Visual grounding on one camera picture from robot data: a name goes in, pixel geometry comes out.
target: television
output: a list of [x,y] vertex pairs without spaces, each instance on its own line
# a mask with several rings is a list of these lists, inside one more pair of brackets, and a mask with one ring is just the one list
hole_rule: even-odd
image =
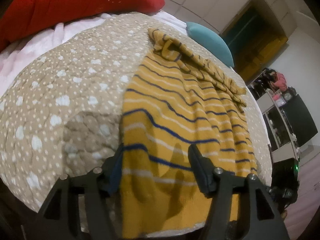
[[299,147],[308,142],[318,133],[315,122],[301,99],[300,95],[291,98],[286,104],[280,107],[284,111],[292,132],[297,137]]

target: beige quilt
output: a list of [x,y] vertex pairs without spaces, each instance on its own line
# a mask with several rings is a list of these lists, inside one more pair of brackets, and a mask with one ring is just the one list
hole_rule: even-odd
[[[149,27],[177,37],[244,86],[205,48],[144,14],[121,14],[77,34],[28,65],[0,99],[0,176],[29,208],[39,210],[61,174],[85,174],[114,154],[123,93],[152,48]],[[243,99],[258,174],[270,184],[267,138],[253,100]]]

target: yellow striped blanket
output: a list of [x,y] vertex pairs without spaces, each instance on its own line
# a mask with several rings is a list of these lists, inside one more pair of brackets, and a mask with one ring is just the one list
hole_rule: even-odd
[[[179,40],[148,31],[154,49],[124,94],[124,238],[192,228],[206,220],[211,199],[197,187],[188,162],[190,144],[238,176],[256,172],[246,104],[239,96],[245,88]],[[231,220],[237,208],[234,195]]]

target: bolt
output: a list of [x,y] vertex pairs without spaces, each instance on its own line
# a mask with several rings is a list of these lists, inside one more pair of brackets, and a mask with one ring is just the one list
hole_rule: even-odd
[[257,179],[257,175],[255,175],[255,174],[253,174],[253,173],[250,173],[249,175],[248,175],[248,178],[249,179],[252,179],[252,180],[256,180]]
[[62,174],[60,177],[59,177],[61,180],[65,180],[68,178],[68,174]]
[[219,167],[215,168],[214,172],[217,173],[217,174],[221,174],[221,173],[223,173],[223,168],[219,168]]
[[100,168],[100,167],[96,167],[93,169],[93,173],[95,173],[95,174],[99,174],[101,172],[102,172],[102,168]]

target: red pillow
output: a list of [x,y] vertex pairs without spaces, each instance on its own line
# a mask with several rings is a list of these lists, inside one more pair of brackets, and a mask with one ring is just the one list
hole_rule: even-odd
[[164,0],[13,0],[0,19],[0,52],[11,42],[59,22],[101,12],[151,13],[163,6]]

